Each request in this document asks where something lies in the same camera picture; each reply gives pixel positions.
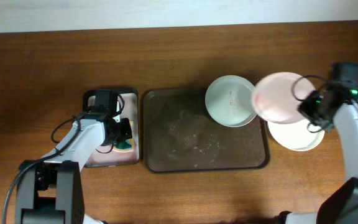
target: white wall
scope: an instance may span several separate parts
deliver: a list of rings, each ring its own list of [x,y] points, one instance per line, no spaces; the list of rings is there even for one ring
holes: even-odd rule
[[[358,19],[358,0],[0,0],[0,32]]]

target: wood grain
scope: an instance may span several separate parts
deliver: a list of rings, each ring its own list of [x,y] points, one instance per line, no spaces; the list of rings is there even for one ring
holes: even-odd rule
[[[0,34],[0,221],[17,166],[54,147],[52,129],[80,112],[86,90],[133,86],[142,95],[207,87],[228,74],[253,83],[279,71],[326,75],[338,61],[358,63],[358,21]],[[269,143],[262,170],[156,175],[143,162],[84,169],[86,212],[110,223],[271,218],[315,212],[342,185],[336,131],[308,152]]]

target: wooden tabletop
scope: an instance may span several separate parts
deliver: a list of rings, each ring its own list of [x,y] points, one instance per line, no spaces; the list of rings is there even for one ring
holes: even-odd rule
[[[281,71],[326,76],[338,61],[358,63],[358,21],[0,34],[0,221],[18,165],[54,147],[53,128],[81,111],[86,90],[133,86],[142,96],[229,74],[253,83]],[[344,182],[337,132],[307,152],[269,138],[262,170],[157,175],[143,161],[83,169],[86,213],[110,223],[218,223],[317,211]]]

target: black tray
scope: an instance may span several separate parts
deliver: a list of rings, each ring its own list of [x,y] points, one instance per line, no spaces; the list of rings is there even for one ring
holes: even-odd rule
[[[261,169],[270,160],[265,122],[228,128],[210,118],[204,89],[154,90],[144,96],[146,167],[156,173]]]

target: green object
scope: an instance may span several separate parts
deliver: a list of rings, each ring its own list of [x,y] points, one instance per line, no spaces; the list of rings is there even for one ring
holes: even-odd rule
[[[132,149],[132,145],[128,140],[125,140],[124,142],[115,143],[114,147],[117,149]]]

